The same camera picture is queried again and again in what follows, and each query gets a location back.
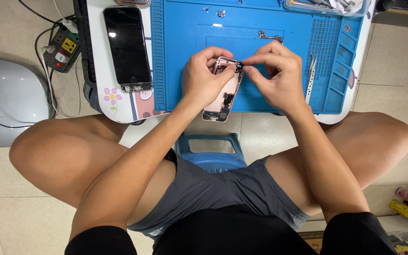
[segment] black smartphone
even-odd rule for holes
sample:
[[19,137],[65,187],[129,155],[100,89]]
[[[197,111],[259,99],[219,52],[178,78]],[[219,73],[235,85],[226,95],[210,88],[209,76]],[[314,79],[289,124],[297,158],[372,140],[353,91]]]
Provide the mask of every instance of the black smartphone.
[[103,10],[117,82],[125,92],[152,89],[141,11],[135,7]]

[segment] gray shorts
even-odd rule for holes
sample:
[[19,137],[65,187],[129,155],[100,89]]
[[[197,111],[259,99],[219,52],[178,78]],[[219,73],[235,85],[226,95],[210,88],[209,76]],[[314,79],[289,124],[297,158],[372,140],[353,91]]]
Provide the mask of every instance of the gray shorts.
[[154,209],[127,226],[158,241],[178,220],[201,209],[246,204],[261,216],[278,216],[298,229],[309,216],[286,195],[265,168],[265,160],[222,173],[208,173],[177,155],[177,174]]

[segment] blue plastic stool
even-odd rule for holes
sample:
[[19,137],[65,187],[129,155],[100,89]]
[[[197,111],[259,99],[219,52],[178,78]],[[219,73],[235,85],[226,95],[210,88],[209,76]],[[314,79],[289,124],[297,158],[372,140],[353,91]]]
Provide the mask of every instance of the blue plastic stool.
[[[190,140],[224,140],[229,141],[234,148],[235,153],[193,153],[190,151]],[[175,152],[183,159],[188,160],[209,173],[221,173],[224,171],[246,167],[245,158],[243,157],[242,148],[238,142],[236,133],[229,136],[217,135],[190,135],[182,133],[175,143]]]

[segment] white desk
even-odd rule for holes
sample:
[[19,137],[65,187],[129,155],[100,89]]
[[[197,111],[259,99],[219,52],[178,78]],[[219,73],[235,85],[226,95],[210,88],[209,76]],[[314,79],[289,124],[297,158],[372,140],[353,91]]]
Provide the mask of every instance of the white desk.
[[[354,59],[353,77],[349,82],[351,85],[344,98],[343,110],[340,114],[315,115],[316,119],[322,123],[337,123],[344,119],[347,113],[349,113],[354,99],[357,78],[360,73],[368,33],[370,31],[374,5],[375,0],[372,0],[368,14],[365,15],[363,20]],[[167,113],[159,112],[154,109],[154,96],[152,91],[126,93],[121,90],[121,86],[117,83],[103,18],[103,9],[111,6],[116,6],[112,0],[88,0],[89,27],[91,29],[91,40],[93,44],[98,98],[103,113],[108,118],[120,123],[131,123],[139,119]],[[150,8],[141,9],[141,15],[146,47],[148,49],[149,64],[152,69]]]

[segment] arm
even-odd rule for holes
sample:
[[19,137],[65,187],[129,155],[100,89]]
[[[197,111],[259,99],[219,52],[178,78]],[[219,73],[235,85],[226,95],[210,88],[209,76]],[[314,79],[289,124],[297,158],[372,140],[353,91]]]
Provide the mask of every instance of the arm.
[[[360,185],[305,103],[300,57],[273,41],[243,64],[266,101],[283,111],[290,121],[311,190],[326,221],[340,213],[369,212]],[[253,64],[264,64],[271,79],[264,78]]]
[[190,57],[184,69],[182,100],[162,122],[145,135],[89,187],[76,210],[70,239],[96,226],[127,228],[127,219],[141,199],[152,175],[187,125],[211,104],[234,76],[230,68],[213,75],[216,57],[233,55],[209,47]]

